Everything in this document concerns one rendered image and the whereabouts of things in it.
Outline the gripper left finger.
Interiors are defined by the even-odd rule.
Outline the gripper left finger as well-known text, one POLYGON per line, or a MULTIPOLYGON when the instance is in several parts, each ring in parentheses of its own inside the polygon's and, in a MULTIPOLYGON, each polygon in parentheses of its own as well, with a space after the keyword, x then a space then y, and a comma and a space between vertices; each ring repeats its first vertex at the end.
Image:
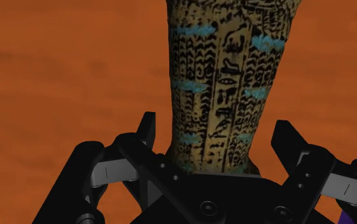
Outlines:
POLYGON ((75 147, 32 224, 106 224, 97 206, 107 186, 122 182, 141 207, 130 224, 194 224, 179 199, 181 173, 152 151, 154 112, 146 112, 135 133, 112 145, 87 141, 75 147))

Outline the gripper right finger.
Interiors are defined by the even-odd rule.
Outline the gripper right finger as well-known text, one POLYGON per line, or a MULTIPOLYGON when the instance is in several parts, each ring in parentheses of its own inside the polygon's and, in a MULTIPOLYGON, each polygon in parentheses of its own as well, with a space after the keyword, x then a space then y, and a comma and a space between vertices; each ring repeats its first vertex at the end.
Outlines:
POLYGON ((336 200, 357 224, 357 159, 346 164, 308 143, 287 120, 278 120, 271 146, 288 173, 273 203, 270 224, 334 224, 315 210, 320 196, 336 200))

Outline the purple object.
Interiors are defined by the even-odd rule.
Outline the purple object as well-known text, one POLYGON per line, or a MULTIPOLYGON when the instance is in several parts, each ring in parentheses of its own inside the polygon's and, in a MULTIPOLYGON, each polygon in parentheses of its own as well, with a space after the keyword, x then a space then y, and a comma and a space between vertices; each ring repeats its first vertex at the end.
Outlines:
POLYGON ((337 224, 354 224, 354 222, 347 213, 342 211, 337 224))

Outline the tan patterned figure with glyphs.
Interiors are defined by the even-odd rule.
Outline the tan patterned figure with glyphs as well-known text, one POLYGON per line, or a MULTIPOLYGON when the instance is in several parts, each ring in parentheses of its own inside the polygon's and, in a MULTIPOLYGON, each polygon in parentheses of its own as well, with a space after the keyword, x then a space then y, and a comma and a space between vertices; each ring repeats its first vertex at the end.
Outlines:
POLYGON ((172 163, 259 174, 249 149, 301 2, 166 0, 172 163))

